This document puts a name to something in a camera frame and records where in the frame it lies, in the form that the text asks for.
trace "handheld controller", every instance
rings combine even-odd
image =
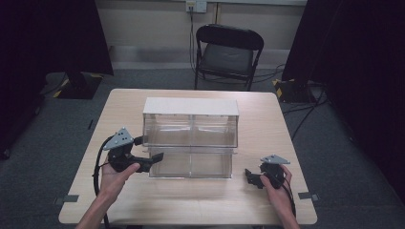
[[[275,189],[279,189],[285,180],[285,174],[280,164],[289,164],[289,161],[276,155],[266,156],[261,160],[263,163],[260,165],[260,172],[270,180],[271,185]],[[245,175],[247,177],[247,183],[256,185],[259,189],[263,189],[265,186],[260,180],[261,174],[252,174],[245,169]]]
[[[131,155],[133,145],[140,145],[141,142],[142,136],[132,138],[125,128],[120,129],[104,146],[104,150],[110,150],[108,162],[111,167],[120,173],[131,164],[138,163],[140,168],[137,169],[137,173],[149,173],[153,164],[163,160],[163,153],[152,156],[152,158]]]

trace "forearm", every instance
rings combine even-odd
[[[108,198],[107,195],[100,193],[95,200],[93,200],[92,205],[84,214],[76,228],[99,228],[99,224],[114,201],[114,199]]]
[[[284,229],[300,228],[297,219],[295,218],[295,216],[292,214],[291,211],[278,212],[277,215],[280,218],[280,221],[283,223]]]

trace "clear plastic box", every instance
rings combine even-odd
[[[149,176],[231,178],[238,120],[235,99],[148,97],[142,144],[164,153]]]
[[[231,178],[233,149],[206,147],[152,147],[150,156],[164,153],[149,177]]]

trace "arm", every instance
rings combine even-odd
[[[286,173],[286,180],[288,181],[288,183],[290,183],[292,177],[291,172],[287,169],[286,166],[284,165],[280,166],[284,170],[284,173]],[[270,180],[268,180],[266,176],[261,175],[260,180],[265,185],[268,195],[268,201],[274,206],[277,212],[277,216],[282,222],[284,228],[285,229],[300,228],[297,219],[292,214],[291,203],[286,190],[282,188],[274,189],[273,186],[271,186]],[[284,181],[284,185],[286,187],[288,187],[288,183]]]
[[[104,165],[100,192],[76,228],[98,228],[107,210],[117,200],[125,180],[137,169],[139,169],[139,164],[135,163],[121,173],[117,173],[110,164]]]

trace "chair backrest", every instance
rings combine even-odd
[[[259,52],[265,44],[262,36],[255,31],[218,24],[208,24],[200,27],[197,30],[196,39],[198,44],[203,42]]]

